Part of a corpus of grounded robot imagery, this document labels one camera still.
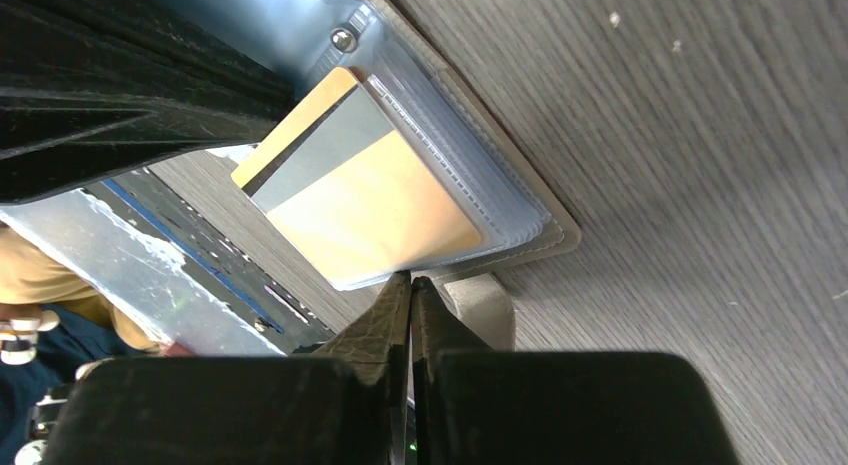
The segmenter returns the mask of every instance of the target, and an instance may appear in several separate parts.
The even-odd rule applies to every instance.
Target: yellow fabric
[[[0,228],[0,304],[41,303],[54,303],[102,327],[113,328],[135,349],[156,347],[138,325],[74,272],[11,228]]]

